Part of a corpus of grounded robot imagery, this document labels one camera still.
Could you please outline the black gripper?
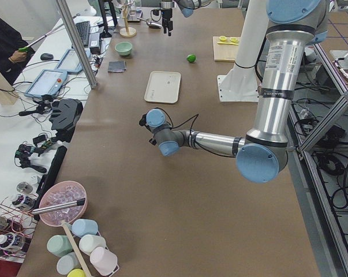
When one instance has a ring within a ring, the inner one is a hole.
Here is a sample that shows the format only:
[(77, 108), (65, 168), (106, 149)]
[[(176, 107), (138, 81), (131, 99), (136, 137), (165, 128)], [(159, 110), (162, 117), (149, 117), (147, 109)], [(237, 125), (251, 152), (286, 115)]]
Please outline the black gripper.
[(141, 119), (139, 120), (139, 125), (142, 127), (145, 127), (146, 129), (148, 129), (148, 125), (147, 125), (147, 115), (143, 114)]
[(163, 33), (166, 33), (166, 20), (167, 21), (167, 33), (168, 36), (171, 36), (171, 32), (173, 30), (173, 22), (171, 21), (172, 18), (172, 9), (173, 9), (173, 1), (172, 0), (162, 0), (160, 2), (160, 8), (162, 11), (162, 27), (163, 27)]

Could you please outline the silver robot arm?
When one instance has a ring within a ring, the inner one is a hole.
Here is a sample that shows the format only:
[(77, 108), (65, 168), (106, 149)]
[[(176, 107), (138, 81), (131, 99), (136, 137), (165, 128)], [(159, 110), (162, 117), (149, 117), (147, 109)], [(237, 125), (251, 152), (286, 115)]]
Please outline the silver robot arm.
[(270, 43), (253, 128), (245, 137), (181, 130), (155, 108), (139, 124), (152, 133), (151, 143), (162, 155), (181, 147), (204, 149), (232, 157), (241, 175), (256, 183), (274, 179), (287, 165), (285, 126), (294, 96), (304, 48), (321, 42), (327, 33), (328, 1), (267, 1), (260, 15), (263, 35)]
[(211, 2), (212, 0), (161, 1), (160, 11), (162, 14), (163, 33), (171, 36), (171, 31), (173, 30), (173, 21), (171, 19), (173, 17), (173, 8), (175, 4), (177, 4), (184, 17), (189, 17), (193, 14), (194, 10), (205, 7)]

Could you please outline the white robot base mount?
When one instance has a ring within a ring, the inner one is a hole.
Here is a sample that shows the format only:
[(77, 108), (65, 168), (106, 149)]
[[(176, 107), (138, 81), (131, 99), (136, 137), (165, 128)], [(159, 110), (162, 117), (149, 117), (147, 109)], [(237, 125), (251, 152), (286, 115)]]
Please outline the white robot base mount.
[(250, 0), (233, 68), (218, 76), (221, 102), (257, 102), (255, 64), (268, 27), (266, 1)]

